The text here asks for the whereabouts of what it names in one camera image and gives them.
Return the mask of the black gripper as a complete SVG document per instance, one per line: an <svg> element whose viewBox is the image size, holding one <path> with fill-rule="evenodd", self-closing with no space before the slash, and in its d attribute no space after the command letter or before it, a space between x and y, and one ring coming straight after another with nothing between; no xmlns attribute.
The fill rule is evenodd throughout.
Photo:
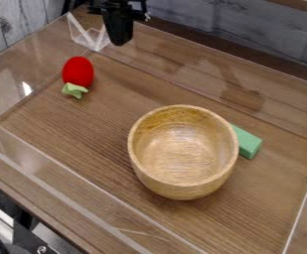
<svg viewBox="0 0 307 254"><path fill-rule="evenodd" d="M120 47L132 38L132 19L149 20L147 0L87 0L87 12L99 15L100 11L110 41Z"/></svg>

